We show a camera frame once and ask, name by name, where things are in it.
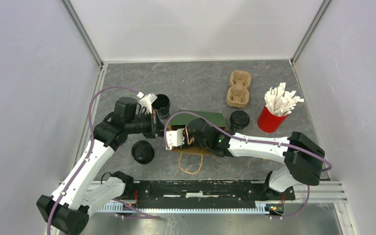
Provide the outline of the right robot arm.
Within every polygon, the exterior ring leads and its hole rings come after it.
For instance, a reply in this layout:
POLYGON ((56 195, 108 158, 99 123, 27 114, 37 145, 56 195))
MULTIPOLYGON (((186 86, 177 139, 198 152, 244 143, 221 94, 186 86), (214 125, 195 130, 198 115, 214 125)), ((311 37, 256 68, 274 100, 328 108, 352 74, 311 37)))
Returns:
POLYGON ((295 184, 317 186, 320 183, 324 151, 300 132, 290 137, 262 138, 224 131, 197 118, 187 127, 196 144, 218 157, 255 157, 283 164, 268 173, 263 194, 275 200, 295 184))

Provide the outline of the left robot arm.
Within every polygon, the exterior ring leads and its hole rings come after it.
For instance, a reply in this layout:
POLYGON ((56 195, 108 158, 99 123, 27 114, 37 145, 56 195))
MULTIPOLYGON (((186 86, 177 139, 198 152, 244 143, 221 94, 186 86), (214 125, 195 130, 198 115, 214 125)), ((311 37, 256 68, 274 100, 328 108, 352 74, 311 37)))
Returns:
POLYGON ((88 191, 96 174, 130 134, 143 134, 147 139, 163 137, 164 125, 152 106, 157 96, 139 94, 140 100, 121 97, 114 111, 91 127, 91 139, 84 153, 66 179, 50 196, 41 195, 37 207, 52 228, 67 235, 79 235, 90 217, 109 201, 135 195, 133 177, 117 171, 106 182, 88 191))

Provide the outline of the green paper bag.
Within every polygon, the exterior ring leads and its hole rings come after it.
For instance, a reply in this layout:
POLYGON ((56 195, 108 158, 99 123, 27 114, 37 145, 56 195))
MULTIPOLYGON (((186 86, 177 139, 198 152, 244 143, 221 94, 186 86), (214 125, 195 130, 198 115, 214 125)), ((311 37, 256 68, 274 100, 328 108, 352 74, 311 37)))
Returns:
POLYGON ((169 117, 165 123, 168 130, 184 129, 185 144, 175 147, 172 151, 179 152, 178 167, 186 174, 195 175, 202 168, 206 155, 224 157, 228 142, 222 131, 226 130, 224 117, 221 113, 179 110, 169 117), (198 155, 200 165, 195 171, 181 166, 183 155, 198 155))

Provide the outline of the black coffee cup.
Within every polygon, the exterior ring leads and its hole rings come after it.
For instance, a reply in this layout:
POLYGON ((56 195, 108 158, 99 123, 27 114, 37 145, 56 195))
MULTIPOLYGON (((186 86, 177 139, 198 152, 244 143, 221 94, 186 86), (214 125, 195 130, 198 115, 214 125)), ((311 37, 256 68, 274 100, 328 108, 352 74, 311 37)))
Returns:
POLYGON ((250 123, 250 116, 242 110, 237 110, 230 115, 230 129, 234 132, 242 132, 250 123))
POLYGON ((160 119, 169 117, 170 100, 165 94, 157 94, 156 100, 152 103, 152 108, 157 111, 160 119))

